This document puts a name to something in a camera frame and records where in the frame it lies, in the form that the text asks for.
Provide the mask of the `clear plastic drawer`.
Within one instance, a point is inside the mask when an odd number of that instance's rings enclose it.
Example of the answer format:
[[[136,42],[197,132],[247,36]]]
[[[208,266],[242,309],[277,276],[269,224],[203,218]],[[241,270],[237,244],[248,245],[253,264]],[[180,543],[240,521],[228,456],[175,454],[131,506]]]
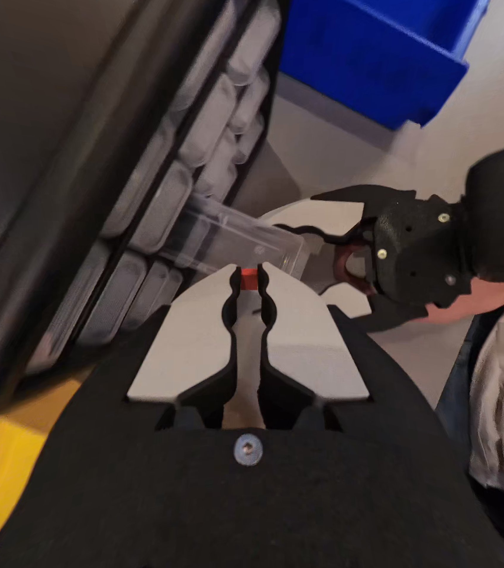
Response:
[[[189,198],[157,255],[178,269],[210,275],[229,264],[254,269],[269,262],[299,279],[310,256],[301,236],[214,200]]]

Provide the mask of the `person's dark trousers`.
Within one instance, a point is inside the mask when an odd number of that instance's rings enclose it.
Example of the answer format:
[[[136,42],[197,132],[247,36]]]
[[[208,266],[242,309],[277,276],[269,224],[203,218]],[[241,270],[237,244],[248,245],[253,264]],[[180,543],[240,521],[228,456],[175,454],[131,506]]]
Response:
[[[435,412],[451,438],[469,431],[469,389],[477,358],[504,306],[472,319]]]

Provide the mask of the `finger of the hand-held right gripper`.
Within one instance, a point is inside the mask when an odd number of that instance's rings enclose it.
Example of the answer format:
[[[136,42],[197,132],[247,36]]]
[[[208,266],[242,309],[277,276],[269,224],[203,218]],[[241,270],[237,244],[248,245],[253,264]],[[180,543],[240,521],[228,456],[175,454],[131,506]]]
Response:
[[[364,203],[303,199],[260,217],[273,227],[294,235],[314,235],[327,244],[345,245],[363,220]]]
[[[328,305],[334,305],[350,318],[371,314],[367,297],[374,293],[366,280],[368,247],[362,243],[330,245],[307,241],[310,256],[304,269],[304,282]]]

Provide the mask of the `blue plastic bin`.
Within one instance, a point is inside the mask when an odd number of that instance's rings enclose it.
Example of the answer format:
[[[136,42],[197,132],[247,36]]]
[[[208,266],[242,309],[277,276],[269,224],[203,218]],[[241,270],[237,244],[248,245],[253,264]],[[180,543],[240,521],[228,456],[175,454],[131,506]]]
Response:
[[[280,70],[389,130],[423,127],[466,75],[489,1],[292,1]]]

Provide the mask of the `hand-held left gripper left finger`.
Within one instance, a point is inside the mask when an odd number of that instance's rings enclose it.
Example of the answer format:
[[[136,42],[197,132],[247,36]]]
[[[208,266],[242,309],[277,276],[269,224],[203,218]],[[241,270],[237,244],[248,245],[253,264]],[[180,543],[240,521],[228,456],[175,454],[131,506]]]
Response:
[[[127,392],[130,403],[194,408],[221,428],[237,388],[240,268],[229,264],[175,299]]]

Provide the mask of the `array of clear drawers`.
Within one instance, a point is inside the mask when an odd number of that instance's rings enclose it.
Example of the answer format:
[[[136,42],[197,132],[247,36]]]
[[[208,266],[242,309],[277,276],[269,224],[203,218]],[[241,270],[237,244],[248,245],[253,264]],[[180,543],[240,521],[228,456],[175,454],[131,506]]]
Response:
[[[74,346],[97,347],[145,323],[183,286],[160,257],[192,193],[223,202],[264,128],[281,1],[224,1],[25,370],[46,372]]]

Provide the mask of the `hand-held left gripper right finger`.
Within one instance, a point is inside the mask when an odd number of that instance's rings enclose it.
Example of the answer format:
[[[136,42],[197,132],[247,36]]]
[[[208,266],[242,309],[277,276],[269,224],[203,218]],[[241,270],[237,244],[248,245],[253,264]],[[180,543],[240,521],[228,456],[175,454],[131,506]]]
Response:
[[[314,407],[369,400],[369,389],[327,303],[269,262],[258,266],[265,330],[261,339],[259,408],[266,429],[290,430]]]

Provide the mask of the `person's right hand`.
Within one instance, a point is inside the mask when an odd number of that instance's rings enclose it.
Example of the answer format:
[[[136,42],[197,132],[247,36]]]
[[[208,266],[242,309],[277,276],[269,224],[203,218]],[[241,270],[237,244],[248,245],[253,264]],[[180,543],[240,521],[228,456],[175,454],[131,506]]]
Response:
[[[447,309],[430,304],[427,316],[419,322],[450,324],[463,318],[484,314],[504,306],[504,282],[488,282],[474,278],[471,293],[459,296]]]

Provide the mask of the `black drawer cabinet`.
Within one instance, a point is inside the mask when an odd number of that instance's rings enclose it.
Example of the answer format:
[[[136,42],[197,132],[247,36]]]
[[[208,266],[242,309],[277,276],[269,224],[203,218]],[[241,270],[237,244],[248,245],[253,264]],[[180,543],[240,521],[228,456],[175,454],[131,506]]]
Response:
[[[26,368],[224,1],[0,1],[0,414],[145,341],[77,338]]]

